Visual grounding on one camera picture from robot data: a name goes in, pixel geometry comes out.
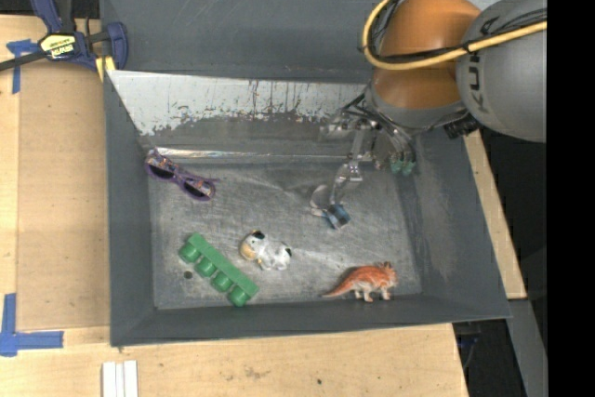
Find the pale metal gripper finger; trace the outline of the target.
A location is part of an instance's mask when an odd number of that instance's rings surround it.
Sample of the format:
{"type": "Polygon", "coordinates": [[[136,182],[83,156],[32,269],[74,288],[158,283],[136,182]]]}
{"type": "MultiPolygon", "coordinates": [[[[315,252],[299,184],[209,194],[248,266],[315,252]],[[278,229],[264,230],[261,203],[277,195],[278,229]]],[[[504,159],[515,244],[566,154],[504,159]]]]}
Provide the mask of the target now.
{"type": "Polygon", "coordinates": [[[330,189],[326,184],[318,186],[310,198],[310,210],[314,216],[325,216],[331,205],[330,189]]]}
{"type": "Polygon", "coordinates": [[[344,163],[335,174],[330,192],[330,204],[341,204],[343,196],[357,188],[362,183],[363,178],[358,162],[348,161],[344,163]]]}

